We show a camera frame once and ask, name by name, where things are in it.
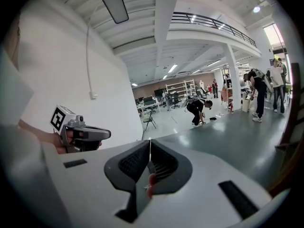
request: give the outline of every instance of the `brown wall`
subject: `brown wall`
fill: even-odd
[[[214,73],[209,74],[199,74],[199,75],[193,75],[193,76],[186,76],[186,77],[180,77],[180,78],[174,78],[174,79],[168,79],[164,81],[160,81],[154,84],[145,85],[141,87],[133,88],[133,95],[135,99],[138,99],[139,97],[147,97],[147,96],[155,96],[154,90],[166,88],[166,85],[172,85],[179,83],[181,81],[188,81],[194,79],[194,83],[197,83],[197,85],[200,85],[200,80],[204,82],[205,87],[207,85],[212,85],[212,82],[214,80]]]

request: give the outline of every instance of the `black pants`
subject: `black pants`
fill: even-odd
[[[277,109],[277,100],[278,96],[280,96],[281,99],[281,113],[285,112],[285,107],[284,107],[284,91],[283,91],[283,86],[279,87],[274,87],[274,92],[275,92],[275,97],[274,97],[274,110]]]
[[[257,108],[256,114],[258,117],[261,118],[264,113],[264,102],[265,102],[265,93],[266,93],[267,86],[264,82],[261,83],[260,87],[256,89],[258,91],[257,94]]]
[[[199,125],[199,122],[200,122],[200,112],[198,110],[198,108],[193,105],[193,104],[188,104],[187,105],[187,110],[190,111],[193,115],[194,115],[194,118],[192,120],[192,122],[194,123],[194,125]]]
[[[218,98],[218,88],[215,88],[215,92],[213,93],[214,95],[213,95],[213,98],[215,98],[215,95],[216,95],[216,97]]]
[[[213,89],[212,92],[213,92],[213,98],[215,97],[218,98],[218,88]]]

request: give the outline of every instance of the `backpack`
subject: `backpack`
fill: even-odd
[[[268,90],[273,93],[274,92],[274,89],[272,88],[270,82],[271,82],[271,78],[270,78],[270,75],[269,74],[264,74],[262,71],[256,69],[256,68],[253,68],[251,70],[252,72],[255,72],[256,76],[253,77],[253,78],[261,78],[262,82],[264,82],[268,88]]]
[[[193,97],[193,98],[188,97],[188,99],[185,100],[184,104],[181,107],[184,108],[184,107],[187,106],[188,103],[191,104],[192,102],[197,101],[197,100],[201,101],[205,105],[206,101],[204,99],[202,99],[201,97],[196,96],[196,97]]]

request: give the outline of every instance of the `standing person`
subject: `standing person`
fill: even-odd
[[[215,98],[215,93],[216,93],[215,84],[212,84],[212,93],[213,93],[213,98]]]
[[[162,98],[166,102],[167,111],[168,112],[171,111],[171,107],[170,107],[170,104],[169,104],[170,96],[169,96],[169,94],[168,94],[168,92],[166,90],[163,90],[163,92],[162,92]]]
[[[197,127],[199,125],[200,120],[202,124],[204,123],[202,114],[204,106],[208,107],[211,110],[212,105],[212,101],[205,101],[202,98],[198,98],[192,103],[187,104],[187,110],[194,115],[194,118],[192,120],[192,124],[194,125],[194,127]]]
[[[281,67],[281,77],[283,80],[283,96],[285,99],[287,68],[286,68],[285,64],[282,63],[282,59],[280,57],[278,58],[278,61],[280,62],[280,67]]]
[[[189,95],[192,95],[192,86],[191,85],[189,85],[189,84],[187,84],[187,93],[189,94]]]
[[[216,92],[216,95],[217,95],[217,98],[219,97],[218,96],[218,83],[217,83],[217,81],[214,79],[213,80],[213,83],[214,83],[214,86],[215,86],[215,92]]]
[[[264,113],[265,93],[267,86],[265,82],[263,82],[260,77],[257,77],[257,74],[252,70],[248,74],[244,74],[244,81],[246,82],[247,80],[251,82],[251,90],[252,90],[251,100],[253,100],[255,91],[256,90],[258,91],[258,95],[256,99],[257,108],[256,108],[256,112],[252,113],[252,115],[254,116],[252,120],[261,123],[262,116]]]
[[[274,112],[277,112],[277,100],[280,95],[281,98],[281,114],[285,112],[284,108],[284,94],[283,94],[283,80],[281,77],[281,68],[278,67],[278,60],[273,59],[274,65],[270,69],[270,77],[272,80],[273,88],[274,88]]]

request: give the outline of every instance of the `computer monitor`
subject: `computer monitor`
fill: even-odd
[[[149,96],[149,97],[144,98],[143,102],[147,102],[147,101],[151,101],[151,100],[153,100],[153,97]]]
[[[161,98],[161,97],[162,97],[163,90],[164,90],[164,89],[157,89],[157,90],[154,90],[155,96]]]
[[[152,105],[155,104],[156,100],[151,100],[151,101],[144,101],[144,105]]]

